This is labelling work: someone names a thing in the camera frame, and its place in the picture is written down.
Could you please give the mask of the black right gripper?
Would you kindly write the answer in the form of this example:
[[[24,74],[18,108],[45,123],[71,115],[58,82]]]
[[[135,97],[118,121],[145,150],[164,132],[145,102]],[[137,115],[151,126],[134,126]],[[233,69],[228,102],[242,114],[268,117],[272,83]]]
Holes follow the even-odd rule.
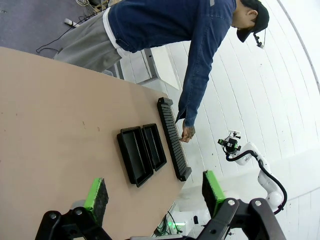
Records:
[[[225,139],[219,139],[217,143],[222,147],[225,147],[225,150],[228,154],[234,154],[241,150],[241,146],[238,145],[238,141],[236,139],[232,139],[231,143],[227,143]]]

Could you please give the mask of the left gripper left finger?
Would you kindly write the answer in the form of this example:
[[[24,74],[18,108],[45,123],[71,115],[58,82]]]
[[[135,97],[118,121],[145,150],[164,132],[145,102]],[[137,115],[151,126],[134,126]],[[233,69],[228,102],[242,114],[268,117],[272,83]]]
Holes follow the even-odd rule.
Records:
[[[109,196],[102,177],[95,178],[83,206],[61,214],[47,211],[39,225],[37,240],[110,240],[103,229],[103,219]]]

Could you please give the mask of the person's right hand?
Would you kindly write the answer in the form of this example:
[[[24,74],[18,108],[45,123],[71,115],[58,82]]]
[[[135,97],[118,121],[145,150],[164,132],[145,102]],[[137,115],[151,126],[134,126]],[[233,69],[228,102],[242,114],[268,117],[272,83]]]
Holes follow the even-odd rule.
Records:
[[[196,133],[194,126],[186,126],[185,120],[182,122],[182,134],[180,141],[183,143],[188,143]]]

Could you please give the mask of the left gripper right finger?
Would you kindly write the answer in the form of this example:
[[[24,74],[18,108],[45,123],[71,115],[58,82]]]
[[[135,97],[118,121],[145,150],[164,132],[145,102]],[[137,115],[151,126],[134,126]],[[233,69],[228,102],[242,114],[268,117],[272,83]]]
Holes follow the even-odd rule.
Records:
[[[249,203],[227,198],[213,171],[202,174],[202,196],[211,219],[204,226],[198,240],[224,240],[231,229],[241,229],[249,240],[285,240],[273,211],[263,198]]]

